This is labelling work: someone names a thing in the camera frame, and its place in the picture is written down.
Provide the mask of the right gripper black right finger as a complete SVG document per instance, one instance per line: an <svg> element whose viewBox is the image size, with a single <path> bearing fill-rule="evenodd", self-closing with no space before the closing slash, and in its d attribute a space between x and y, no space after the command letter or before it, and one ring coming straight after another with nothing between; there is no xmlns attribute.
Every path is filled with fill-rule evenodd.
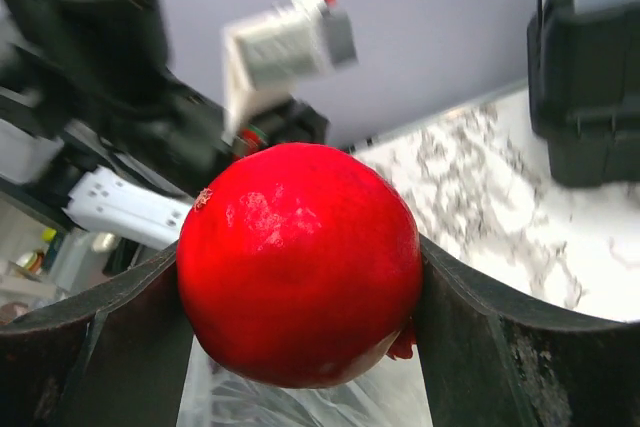
<svg viewBox="0 0 640 427"><path fill-rule="evenodd" d="M537 300L421 240L414 313L436 426L639 424L639 325Z"/></svg>

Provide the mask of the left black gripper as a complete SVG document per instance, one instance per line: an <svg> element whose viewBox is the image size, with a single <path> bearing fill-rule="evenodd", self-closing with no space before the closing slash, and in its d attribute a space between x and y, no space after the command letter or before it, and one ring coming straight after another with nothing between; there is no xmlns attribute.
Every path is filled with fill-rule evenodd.
<svg viewBox="0 0 640 427"><path fill-rule="evenodd" d="M30 135L81 122L114 166L131 156L190 195L238 155L326 138L327 119L285 95L228 147L222 107L169 69L159 0L3 1L18 38L1 57L1 117Z"/></svg>

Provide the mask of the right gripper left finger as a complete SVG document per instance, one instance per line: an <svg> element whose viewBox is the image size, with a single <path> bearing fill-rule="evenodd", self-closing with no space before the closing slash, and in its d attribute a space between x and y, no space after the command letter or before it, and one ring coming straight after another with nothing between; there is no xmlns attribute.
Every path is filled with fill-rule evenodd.
<svg viewBox="0 0 640 427"><path fill-rule="evenodd" d="M2 327L2 425L175 425L193 337L175 253Z"/></svg>

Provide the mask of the clear plastic bag of fruits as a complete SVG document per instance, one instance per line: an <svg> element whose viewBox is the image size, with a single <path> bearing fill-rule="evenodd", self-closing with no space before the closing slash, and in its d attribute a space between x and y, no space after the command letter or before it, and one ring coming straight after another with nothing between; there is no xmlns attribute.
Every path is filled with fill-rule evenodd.
<svg viewBox="0 0 640 427"><path fill-rule="evenodd" d="M292 390L244 379L213 362L197 341L176 424L188 427L429 427L417 357L385 358L355 380Z"/></svg>

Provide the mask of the red fake pomegranate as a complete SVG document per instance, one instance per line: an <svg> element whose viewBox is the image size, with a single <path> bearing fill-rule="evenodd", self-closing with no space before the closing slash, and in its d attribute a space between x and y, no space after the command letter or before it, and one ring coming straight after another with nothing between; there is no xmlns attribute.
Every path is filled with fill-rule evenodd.
<svg viewBox="0 0 640 427"><path fill-rule="evenodd" d="M413 354L416 222L340 150L290 143L236 161L196 199L176 254L196 338L243 377L333 387Z"/></svg>

